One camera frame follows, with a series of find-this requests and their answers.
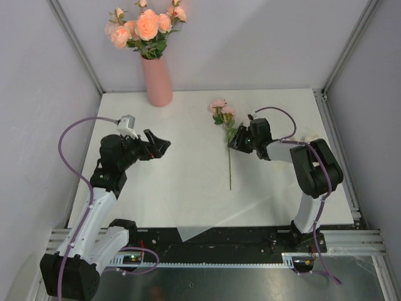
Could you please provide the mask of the white wrapping paper sheet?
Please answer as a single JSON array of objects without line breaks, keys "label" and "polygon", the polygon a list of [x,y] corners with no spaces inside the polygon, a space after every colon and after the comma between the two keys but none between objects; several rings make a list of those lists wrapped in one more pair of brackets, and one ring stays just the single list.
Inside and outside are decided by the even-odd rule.
[{"label": "white wrapping paper sheet", "polygon": [[191,93],[162,108],[143,104],[138,126],[171,141],[161,159],[140,164],[132,196],[141,226],[175,226],[188,240],[238,220],[289,224],[301,201],[292,164],[229,150],[224,130],[208,111],[211,97]]}]

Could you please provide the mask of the cream printed ribbon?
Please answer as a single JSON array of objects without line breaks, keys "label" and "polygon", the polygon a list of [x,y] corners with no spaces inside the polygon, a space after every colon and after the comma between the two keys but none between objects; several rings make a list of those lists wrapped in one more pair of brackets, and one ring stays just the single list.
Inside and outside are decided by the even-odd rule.
[{"label": "cream printed ribbon", "polygon": [[319,134],[309,127],[305,127],[297,132],[294,136],[290,137],[290,141],[296,142],[307,142],[310,143],[316,139],[319,139]]}]

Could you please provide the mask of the peach rose stem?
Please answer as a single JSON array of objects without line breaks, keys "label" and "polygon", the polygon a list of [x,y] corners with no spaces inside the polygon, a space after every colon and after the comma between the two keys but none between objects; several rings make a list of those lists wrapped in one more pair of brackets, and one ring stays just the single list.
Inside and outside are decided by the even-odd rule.
[{"label": "peach rose stem", "polygon": [[172,33],[179,32],[176,27],[187,22],[187,14],[182,1],[172,1],[167,12],[159,15],[159,33],[157,34],[156,58],[160,59],[167,47],[167,40]]},{"label": "peach rose stem", "polygon": [[160,59],[172,29],[171,18],[168,14],[157,14],[147,9],[147,1],[137,1],[135,4],[140,8],[140,14],[133,30],[134,51],[146,60]]},{"label": "peach rose stem", "polygon": [[139,36],[135,32],[137,22],[127,21],[123,25],[117,26],[110,35],[110,40],[115,48],[133,48],[138,50]]}]

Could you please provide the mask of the pale pink rose stem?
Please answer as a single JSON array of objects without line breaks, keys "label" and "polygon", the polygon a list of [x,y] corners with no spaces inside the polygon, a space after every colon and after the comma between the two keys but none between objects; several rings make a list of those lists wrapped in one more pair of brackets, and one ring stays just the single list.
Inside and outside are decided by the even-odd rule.
[{"label": "pale pink rose stem", "polygon": [[109,19],[105,26],[105,35],[111,39],[113,32],[124,24],[125,11],[119,7],[115,8],[113,12],[109,12]]}]

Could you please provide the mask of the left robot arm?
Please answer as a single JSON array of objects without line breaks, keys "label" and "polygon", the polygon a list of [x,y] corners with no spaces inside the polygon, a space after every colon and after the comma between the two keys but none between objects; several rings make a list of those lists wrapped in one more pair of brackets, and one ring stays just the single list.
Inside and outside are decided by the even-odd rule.
[{"label": "left robot arm", "polygon": [[102,223],[115,205],[127,181],[126,171],[137,161],[160,159],[171,143],[149,129],[147,140],[112,134],[100,141],[100,158],[88,183],[89,196],[77,224],[53,254],[43,255],[39,267],[48,295],[72,300],[91,300],[100,276],[121,250],[138,244],[136,224],[116,221],[97,240]]}]

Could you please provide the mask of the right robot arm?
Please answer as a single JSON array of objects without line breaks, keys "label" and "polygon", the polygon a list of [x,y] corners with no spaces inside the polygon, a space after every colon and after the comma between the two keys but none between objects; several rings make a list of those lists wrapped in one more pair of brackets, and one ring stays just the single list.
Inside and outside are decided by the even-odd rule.
[{"label": "right robot arm", "polygon": [[320,218],[326,199],[343,182],[343,171],[323,139],[310,143],[274,139],[266,119],[254,119],[240,125],[229,140],[230,149],[251,154],[265,161],[283,161],[293,165],[302,191],[299,210],[290,224],[287,241],[295,251],[305,251],[312,240],[317,243]]}]

